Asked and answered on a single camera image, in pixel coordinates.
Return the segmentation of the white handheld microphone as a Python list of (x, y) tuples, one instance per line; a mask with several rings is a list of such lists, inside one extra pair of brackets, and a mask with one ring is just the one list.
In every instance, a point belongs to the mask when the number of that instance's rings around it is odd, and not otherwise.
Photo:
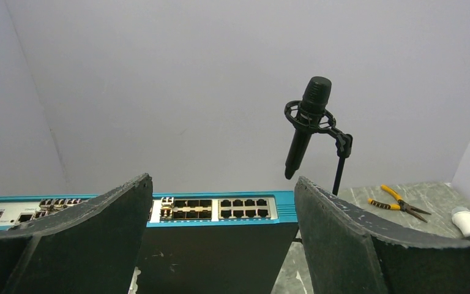
[(464, 237), (470, 236), (470, 210), (463, 206), (457, 206), (451, 211), (453, 224)]

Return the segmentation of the black condenser microphone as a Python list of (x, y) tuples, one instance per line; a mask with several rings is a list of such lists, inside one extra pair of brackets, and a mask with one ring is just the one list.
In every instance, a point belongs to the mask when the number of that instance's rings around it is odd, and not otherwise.
[(285, 162), (285, 178), (291, 179), (300, 168), (313, 129), (319, 126), (325, 114), (332, 82), (324, 77), (310, 79), (302, 99), (286, 104), (285, 113), (295, 128), (295, 133)]

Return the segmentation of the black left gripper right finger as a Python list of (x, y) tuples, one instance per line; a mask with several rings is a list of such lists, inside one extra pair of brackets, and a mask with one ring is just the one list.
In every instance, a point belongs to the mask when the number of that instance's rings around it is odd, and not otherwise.
[(315, 293), (470, 293), (470, 236), (406, 228), (303, 176), (294, 201)]

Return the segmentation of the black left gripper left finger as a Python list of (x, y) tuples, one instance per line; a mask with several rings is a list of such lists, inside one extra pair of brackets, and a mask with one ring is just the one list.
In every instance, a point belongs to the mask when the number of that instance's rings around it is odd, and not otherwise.
[(152, 205), (143, 173), (83, 203), (0, 230), (0, 293), (127, 293)]

